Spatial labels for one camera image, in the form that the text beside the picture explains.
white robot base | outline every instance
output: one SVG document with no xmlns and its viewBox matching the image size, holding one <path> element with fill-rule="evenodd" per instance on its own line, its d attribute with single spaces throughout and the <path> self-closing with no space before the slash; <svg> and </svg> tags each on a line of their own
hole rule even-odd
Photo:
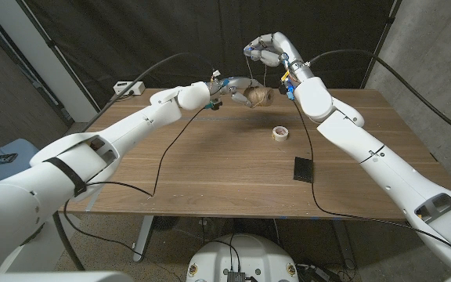
<svg viewBox="0 0 451 282">
<path fill-rule="evenodd" d="M 252 234 L 225 235 L 204 245 L 191 259 L 186 282 L 298 282 L 294 260 L 278 245 Z M 229 243 L 236 249 L 229 249 Z"/>
</svg>

white robotic arm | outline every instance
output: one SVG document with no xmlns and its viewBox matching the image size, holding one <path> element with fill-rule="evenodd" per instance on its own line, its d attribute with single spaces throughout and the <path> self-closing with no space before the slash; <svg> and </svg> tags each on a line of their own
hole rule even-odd
<svg viewBox="0 0 451 282">
<path fill-rule="evenodd" d="M 216 92 L 211 83 L 224 87 Z M 103 184 L 88 183 L 108 181 L 127 152 L 155 129 L 180 119 L 180 107 L 195 110 L 233 94 L 232 88 L 251 86 L 260 84 L 230 78 L 164 90 L 150 97 L 150 106 L 100 132 L 69 135 L 40 150 L 31 168 L 0 181 L 0 264 L 66 201 L 83 200 L 100 189 Z"/>
<path fill-rule="evenodd" d="M 357 110 L 329 94 L 314 77 L 297 50 L 281 33 L 262 35 L 244 48 L 244 54 L 269 66 L 283 63 L 296 81 L 289 81 L 304 113 L 321 123 L 318 131 L 353 157 L 391 197 L 409 223 L 451 243 L 451 190 L 424 178 L 400 156 L 362 129 Z M 418 233 L 424 243 L 451 267 L 451 247 Z"/>
</svg>

black square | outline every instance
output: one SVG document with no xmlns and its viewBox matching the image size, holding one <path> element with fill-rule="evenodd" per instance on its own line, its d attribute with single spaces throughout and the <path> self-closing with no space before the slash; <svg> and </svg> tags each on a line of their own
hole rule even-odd
<svg viewBox="0 0 451 282">
<path fill-rule="evenodd" d="M 295 157 L 294 180 L 312 183 L 312 160 Z"/>
</svg>

dark curtain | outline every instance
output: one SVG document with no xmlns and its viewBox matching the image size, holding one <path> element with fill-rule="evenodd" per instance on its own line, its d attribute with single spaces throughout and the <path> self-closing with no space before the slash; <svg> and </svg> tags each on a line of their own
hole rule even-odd
<svg viewBox="0 0 451 282">
<path fill-rule="evenodd" d="M 373 52 L 394 0 L 137 1 L 26 0 L 97 103 L 103 107 L 116 81 L 131 81 L 177 52 L 207 57 L 223 77 L 249 76 L 243 47 L 261 34 L 283 32 L 305 60 L 333 49 Z M 329 88 L 358 88 L 370 60 L 339 55 L 320 60 L 313 72 Z M 264 65 L 250 62 L 261 83 Z M 267 68 L 277 87 L 282 67 Z M 209 67 L 179 58 L 143 81 L 170 88 L 209 79 Z"/>
</svg>

black cable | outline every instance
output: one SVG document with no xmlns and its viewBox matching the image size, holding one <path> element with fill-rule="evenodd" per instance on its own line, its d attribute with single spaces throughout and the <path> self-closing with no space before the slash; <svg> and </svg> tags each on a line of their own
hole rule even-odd
<svg viewBox="0 0 451 282">
<path fill-rule="evenodd" d="M 124 95 L 124 96 L 122 96 L 122 97 L 116 96 L 114 99 L 117 98 L 117 99 L 116 99 L 116 102 L 121 102 L 121 101 L 123 101 L 123 100 L 126 100 L 126 99 L 132 97 L 134 93 L 135 93 L 135 92 L 134 92 L 133 90 L 130 90 L 130 92 L 129 92 L 127 95 Z"/>
<path fill-rule="evenodd" d="M 446 123 L 451 125 L 451 119 L 447 118 L 441 111 L 439 111 L 433 105 L 431 105 L 431 103 L 429 103 L 417 90 L 415 90 L 412 87 L 412 85 L 410 85 L 401 75 L 399 75 L 398 72 L 396 72 L 396 70 L 394 70 L 391 66 L 389 66 L 387 63 L 385 63 L 379 56 L 373 54 L 372 52 L 368 52 L 366 50 L 360 50 L 360 49 L 340 49 L 340 50 L 329 51 L 329 52 L 325 52 L 323 54 L 320 54 L 320 55 L 312 58 L 309 61 L 309 66 L 312 66 L 317 60 L 321 59 L 324 56 L 329 56 L 329 55 L 338 54 L 338 53 L 349 53 L 349 52 L 363 54 L 363 55 L 373 57 L 377 62 L 379 62 L 382 66 L 384 66 L 388 71 L 390 71 L 396 78 L 398 78 L 398 80 L 401 83 L 403 83 L 403 85 L 406 86 L 422 103 L 424 103 L 424 105 L 426 105 L 429 109 L 431 109 L 433 112 L 435 112 L 435 114 L 437 114 L 443 121 L 445 121 Z"/>
<path fill-rule="evenodd" d="M 220 88 L 219 88 L 217 91 L 215 91 L 215 92 L 213 92 L 212 94 L 210 94 L 210 96 L 213 96 L 213 95 L 217 94 L 217 93 L 218 93 L 220 90 L 222 90 L 225 86 L 226 86 L 226 85 L 222 84 L 222 86 L 220 86 Z"/>
<path fill-rule="evenodd" d="M 94 183 L 87 183 L 86 186 L 91 186 L 91 185 L 95 185 L 95 184 L 116 184 L 116 185 L 126 186 L 126 187 L 130 187 L 132 189 L 135 189 L 137 191 L 140 191 L 140 192 L 142 192 L 142 193 L 144 193 L 146 195 L 149 195 L 151 197 L 154 196 L 154 195 L 151 195 L 149 192 L 146 192 L 145 190 L 142 190 L 142 189 L 138 188 L 137 186 L 133 186 L 133 185 L 130 185 L 130 184 L 127 184 L 127 183 L 119 183 L 119 182 L 116 182 L 116 181 L 99 181 L 99 182 L 94 182 Z"/>
<path fill-rule="evenodd" d="M 95 238 L 95 239 L 100 239 L 100 240 L 104 240 L 104 241 L 107 241 L 107 242 L 119 244 L 119 245 L 121 245 L 121 246 L 127 248 L 128 250 L 133 251 L 133 252 L 136 253 L 137 255 L 140 255 L 140 256 L 143 257 L 142 254 L 140 254 L 139 252 L 133 250 L 130 246 L 128 246 L 127 244 L 125 244 L 125 243 L 123 243 L 123 242 L 120 242 L 120 241 L 118 241 L 118 240 L 111 240 L 111 239 L 107 239 L 107 238 L 104 238 L 104 237 L 96 236 L 96 235 L 87 233 L 87 232 L 85 232 L 85 231 L 80 230 L 79 228 L 77 228 L 77 227 L 72 223 L 72 221 L 69 219 L 69 215 L 67 215 L 67 205 L 68 205 L 68 204 L 69 204 L 69 201 L 67 201 L 66 204 L 63 206 L 63 216 L 66 218 L 67 222 L 72 226 L 72 228 L 74 228 L 76 231 L 78 231 L 79 233 L 81 233 L 81 234 L 83 234 L 83 235 L 93 237 L 93 238 Z"/>
<path fill-rule="evenodd" d="M 178 57 L 178 56 L 194 56 L 202 61 L 204 61 L 205 63 L 207 63 L 208 65 L 210 65 L 211 67 L 211 71 L 213 73 L 213 71 L 215 71 L 215 68 L 213 67 L 213 65 L 211 64 L 211 62 L 209 60 L 207 60 L 206 58 L 204 58 L 203 56 L 199 55 L 199 54 L 195 54 L 195 53 L 191 53 L 191 52 L 180 52 L 177 53 L 175 55 L 169 56 L 166 59 L 163 59 L 157 63 L 155 63 L 153 66 L 151 66 L 150 68 L 148 68 L 146 71 L 142 72 L 132 83 L 130 83 L 129 85 L 127 85 L 123 90 L 121 90 L 121 92 L 119 92 L 116 96 L 116 98 L 112 99 L 111 101 L 109 101 L 109 103 L 100 111 L 98 112 L 91 121 L 88 122 L 88 124 L 86 124 L 86 126 L 81 130 L 81 132 L 86 132 L 86 130 L 88 130 L 88 128 L 90 126 L 93 125 L 93 123 L 100 118 L 100 116 L 102 116 L 103 113 L 105 113 L 107 111 L 107 109 L 109 109 L 114 103 L 116 103 L 117 100 L 119 100 L 129 89 L 131 89 L 133 87 L 133 85 L 135 85 L 135 83 L 141 81 L 146 75 L 148 75 L 149 72 L 151 72 L 152 70 L 154 70 L 155 68 L 159 67 L 160 65 L 167 63 L 170 60 L 173 60 L 174 58 Z M 61 222 L 56 222 L 56 228 L 59 231 L 59 234 L 61 232 L 65 233 L 65 230 L 63 229 L 62 223 Z M 67 238 L 63 239 L 61 238 L 62 243 L 64 245 L 64 247 L 66 248 L 67 253 L 69 254 L 69 256 L 71 258 L 77 258 L 78 255 L 76 255 L 74 249 L 72 248 L 72 246 L 70 245 L 70 242 Z"/>
<path fill-rule="evenodd" d="M 80 271 L 85 271 L 85 267 L 81 263 L 81 260 L 78 258 L 78 255 L 72 248 L 69 239 L 67 238 L 67 234 L 63 228 L 59 228 L 58 226 L 62 226 L 62 222 L 60 221 L 59 212 L 55 211 L 53 213 L 53 222 L 55 223 L 56 230 L 59 232 L 60 240 L 62 241 L 63 246 L 66 248 L 67 254 L 69 254 L 70 259 L 76 266 L 76 269 Z"/>
<path fill-rule="evenodd" d="M 217 242 L 217 243 L 221 243 L 221 244 L 226 244 L 229 246 L 229 250 L 232 248 L 234 250 L 234 252 L 236 253 L 236 257 L 238 258 L 238 272 L 241 270 L 241 264 L 240 264 L 240 255 L 238 255 L 238 251 L 236 251 L 236 248 L 233 247 L 231 244 L 227 244 L 226 242 L 222 242 L 219 240 L 211 240 L 210 242 Z M 231 269 L 233 269 L 233 259 L 232 259 L 232 255 L 231 255 Z"/>
<path fill-rule="evenodd" d="M 204 110 L 204 107 L 201 108 L 201 110 L 197 111 L 196 114 L 193 115 L 193 117 L 189 120 L 189 122 L 187 122 L 186 126 L 184 126 L 184 128 L 182 129 L 182 131 L 177 135 L 177 137 L 175 137 L 175 139 L 173 140 L 173 142 L 171 142 L 170 146 L 168 146 L 166 148 L 166 150 L 163 153 L 163 156 L 160 159 L 160 164 L 157 167 L 157 174 L 156 174 L 156 182 L 154 183 L 154 191 L 153 191 L 153 195 L 156 194 L 156 187 L 157 187 L 157 180 L 160 178 L 160 170 L 161 170 L 161 164 L 163 163 L 163 158 L 164 155 L 166 155 L 166 152 L 168 152 L 168 150 L 171 148 L 171 145 L 173 145 L 173 143 L 175 143 L 175 141 L 177 141 L 177 139 L 180 137 L 181 134 L 184 133 L 184 130 L 186 130 L 187 126 L 189 126 L 189 124 L 191 123 L 191 121 L 193 121 L 193 119 L 202 111 Z"/>
<path fill-rule="evenodd" d="M 161 60 L 157 63 L 155 63 L 153 66 L 151 66 L 150 68 L 148 68 L 146 71 L 144 71 L 143 73 L 141 73 L 132 83 L 130 83 L 129 85 L 127 85 L 123 90 L 121 90 L 121 92 L 119 92 L 117 94 L 117 97 L 112 99 L 100 112 L 98 112 L 95 117 L 92 118 L 91 121 L 88 122 L 88 124 L 86 124 L 86 126 L 83 128 L 83 130 L 81 130 L 81 132 L 86 132 L 86 130 L 93 125 L 93 123 L 100 118 L 100 116 L 106 112 L 107 109 L 110 108 L 110 106 L 112 106 L 114 103 L 116 103 L 116 101 L 121 98 L 129 89 L 131 89 L 133 87 L 133 85 L 135 85 L 135 83 L 141 81 L 146 75 L 148 75 L 149 72 L 151 72 L 152 70 L 154 70 L 155 68 L 159 67 L 160 65 L 167 63 L 169 60 L 173 60 L 175 57 L 178 56 L 194 56 L 202 61 L 204 61 L 205 63 L 209 64 L 212 72 L 215 70 L 213 68 L 213 65 L 210 63 L 209 60 L 207 60 L 206 58 L 202 57 L 201 55 L 195 54 L 195 53 L 191 53 L 191 52 L 180 52 L 177 53 L 175 55 L 169 56 L 168 58 Z"/>
<path fill-rule="evenodd" d="M 231 250 L 233 248 L 233 237 L 235 232 L 233 232 L 233 235 L 231 235 L 231 240 L 229 240 L 229 256 L 231 257 L 231 271 L 233 271 L 233 251 Z"/>
<path fill-rule="evenodd" d="M 133 186 L 133 185 L 130 185 L 130 184 L 127 184 L 127 183 L 119 183 L 119 182 L 115 182 L 115 181 L 101 181 L 101 182 L 87 183 L 86 186 L 91 186 L 91 185 L 95 185 L 95 184 L 116 184 L 116 185 L 126 186 L 126 187 L 129 187 L 129 188 L 138 190 L 139 192 L 142 192 L 142 193 L 144 193 L 144 194 L 146 194 L 146 195 L 149 195 L 149 196 L 153 197 L 153 195 L 156 193 L 157 180 L 158 180 L 159 175 L 160 175 L 161 163 L 163 162 L 164 155 L 166 154 L 166 152 L 168 152 L 168 149 L 170 149 L 171 145 L 173 145 L 173 144 L 177 141 L 177 139 L 180 137 L 180 135 L 184 133 L 184 130 L 186 130 L 187 126 L 189 126 L 189 124 L 191 123 L 191 121 L 193 121 L 194 118 L 195 118 L 202 110 L 204 110 L 204 108 L 201 108 L 197 113 L 194 114 L 194 116 L 189 120 L 189 122 L 187 122 L 186 126 L 184 126 L 184 128 L 182 129 L 182 131 L 177 135 L 177 137 L 175 137 L 175 139 L 173 140 L 173 142 L 171 142 L 171 144 L 166 148 L 166 150 L 165 150 L 164 153 L 163 153 L 163 156 L 161 156 L 160 165 L 159 165 L 159 168 L 157 169 L 156 182 L 154 183 L 154 192 L 153 192 L 152 195 L 151 195 L 149 192 L 146 192 L 145 190 L 142 190 L 142 189 L 138 188 L 137 186 Z M 130 251 L 136 253 L 137 255 L 140 255 L 141 257 L 144 257 L 142 254 L 140 254 L 140 253 L 138 253 L 137 251 L 135 251 L 135 250 L 133 250 L 132 248 L 130 248 L 127 244 L 124 244 L 124 243 L 122 243 L 122 242 L 120 242 L 120 241 L 117 241 L 117 240 L 111 240 L 111 239 L 106 239 L 106 238 L 103 238 L 103 237 L 100 237 L 100 236 L 96 236 L 96 235 L 87 233 L 87 232 L 82 231 L 82 230 L 80 230 L 79 228 L 77 228 L 77 227 L 71 222 L 71 220 L 69 219 L 69 217 L 67 216 L 67 204 L 68 204 L 68 203 L 69 203 L 69 201 L 67 201 L 66 204 L 63 206 L 63 215 L 65 216 L 65 218 L 66 218 L 66 220 L 69 222 L 69 224 L 70 224 L 76 231 L 78 231 L 79 233 L 81 233 L 81 234 L 83 234 L 83 235 L 93 237 L 93 238 L 95 238 L 95 239 L 100 239 L 100 240 L 104 240 L 104 241 L 107 241 L 107 242 L 120 244 L 121 246 L 123 246 L 123 247 L 125 247 L 125 248 L 128 248 Z M 56 224 L 56 226 L 57 226 L 57 230 L 59 230 L 59 233 L 60 233 L 60 229 L 63 230 L 62 224 L 59 222 L 59 224 Z M 65 237 L 65 238 L 66 238 L 66 239 L 63 241 L 64 246 L 66 246 L 66 245 L 69 245 L 69 246 L 70 246 L 69 240 L 67 239 L 67 237 Z M 76 258 L 77 258 L 77 257 L 78 257 L 78 256 L 76 255 L 74 249 L 72 248 L 72 246 L 70 246 L 70 248 L 67 248 L 67 247 L 66 247 L 66 250 L 67 250 L 67 253 L 69 254 L 69 256 L 70 256 L 71 258 L 73 258 L 73 257 L 76 257 Z"/>
<path fill-rule="evenodd" d="M 353 267 L 349 268 L 344 264 L 341 263 L 336 263 L 336 262 L 331 262 L 331 263 L 325 263 L 323 265 L 324 268 L 326 268 L 327 266 L 340 266 L 343 270 L 338 270 L 337 271 L 337 275 L 339 276 L 339 278 L 343 281 L 344 280 L 344 275 L 342 275 L 342 278 L 340 277 L 339 273 L 343 273 L 345 274 L 345 276 L 348 277 L 348 281 L 347 282 L 352 282 L 354 281 L 354 278 L 356 277 L 356 264 L 354 263 L 354 261 L 352 259 L 349 258 L 345 258 L 344 261 L 350 261 L 352 262 Z M 348 273 L 348 270 L 352 270 L 352 276 Z"/>
<path fill-rule="evenodd" d="M 148 261 L 152 262 L 153 264 L 155 264 L 157 267 L 163 269 L 164 271 L 166 271 L 166 272 L 168 272 L 168 273 L 170 273 L 170 274 L 173 274 L 175 277 L 177 277 L 177 279 L 178 279 L 180 282 L 182 282 L 182 281 L 180 280 L 180 277 L 179 277 L 176 273 L 170 272 L 170 270 L 165 269 L 163 266 L 160 266 L 159 263 L 155 263 L 155 262 L 151 261 L 151 260 L 148 259 L 148 258 L 146 258 L 146 259 L 147 259 Z"/>
<path fill-rule="evenodd" d="M 297 108 L 298 115 L 301 117 L 302 124 L 304 125 L 305 134 L 307 135 L 307 138 L 308 138 L 308 140 L 309 140 L 309 146 L 311 147 L 311 158 L 312 158 L 312 162 L 314 163 L 314 152 L 312 151 L 311 137 L 309 136 L 309 132 L 307 131 L 307 128 L 305 127 L 305 122 L 304 122 L 304 118 L 302 117 L 301 111 L 298 109 L 298 106 L 297 106 L 297 104 L 295 103 L 295 101 L 293 101 L 293 102 L 294 102 L 295 107 Z M 321 207 L 319 206 L 319 204 L 318 204 L 318 201 L 316 200 L 316 195 L 314 194 L 314 182 L 315 182 L 315 179 L 314 179 L 314 169 L 313 169 L 313 170 L 312 170 L 312 182 L 311 182 L 312 199 L 314 200 L 314 203 L 316 204 L 316 207 L 318 207 L 318 209 L 319 209 L 320 211 L 322 211 L 322 212 L 325 212 L 325 213 L 327 213 L 327 214 L 329 214 L 329 215 L 336 215 L 336 216 L 347 217 L 347 218 L 351 218 L 351 219 L 368 220 L 368 221 L 372 221 L 372 222 L 381 222 L 381 223 L 389 224 L 389 225 L 392 225 L 392 226 L 397 226 L 397 227 L 406 228 L 406 229 L 413 230 L 413 231 L 416 231 L 416 232 L 418 232 L 418 233 L 422 233 L 422 234 L 424 234 L 424 235 L 427 235 L 427 236 L 429 236 L 429 237 L 431 237 L 431 238 L 433 238 L 433 239 L 436 239 L 436 240 L 442 242 L 443 244 L 446 244 L 446 245 L 448 245 L 449 247 L 451 247 L 451 243 L 450 243 L 450 242 L 447 242 L 447 241 L 445 241 L 445 240 L 443 240 L 443 239 L 441 239 L 441 238 L 439 238 L 439 237 L 437 237 L 437 236 L 435 236 L 435 235 L 433 235 L 433 234 L 431 234 L 431 233 L 425 232 L 425 231 L 423 231 L 423 230 L 419 230 L 419 229 L 414 228 L 414 227 L 411 227 L 411 226 L 405 226 L 405 225 L 403 225 L 403 224 L 398 224 L 398 223 L 389 222 L 389 221 L 380 220 L 380 219 L 370 219 L 370 218 L 366 218 L 366 217 L 362 217 L 362 216 L 357 216 L 357 215 L 346 215 L 346 214 L 341 214 L 341 213 L 336 213 L 336 212 L 327 211 L 327 210 L 321 208 Z"/>
</svg>

